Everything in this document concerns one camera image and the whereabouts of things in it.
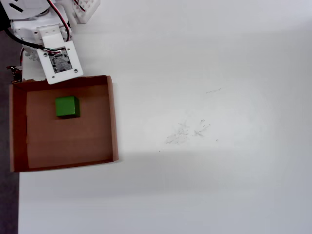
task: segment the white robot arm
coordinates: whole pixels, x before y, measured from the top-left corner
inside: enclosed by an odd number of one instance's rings
[[[11,31],[4,30],[23,44],[33,60],[40,59],[49,84],[83,75],[66,12],[75,14],[78,23],[86,23],[100,0],[0,1],[11,20]]]

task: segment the green block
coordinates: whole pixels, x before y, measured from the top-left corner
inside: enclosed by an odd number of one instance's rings
[[[75,96],[57,97],[55,110],[57,117],[80,117],[79,99]]]

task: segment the white table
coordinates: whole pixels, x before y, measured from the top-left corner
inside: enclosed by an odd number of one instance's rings
[[[115,83],[120,160],[21,173],[19,233],[310,233],[311,19],[310,0],[102,0],[74,42]]]

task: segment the dark floor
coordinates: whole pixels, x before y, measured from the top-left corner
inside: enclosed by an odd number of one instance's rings
[[[18,233],[19,174],[10,172],[9,65],[18,65],[21,45],[0,32],[0,234]]]

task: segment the cardboard box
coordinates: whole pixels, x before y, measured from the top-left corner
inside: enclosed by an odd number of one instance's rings
[[[55,98],[76,96],[80,117],[56,116]],[[10,159],[14,172],[118,160],[113,84],[108,76],[10,87]]]

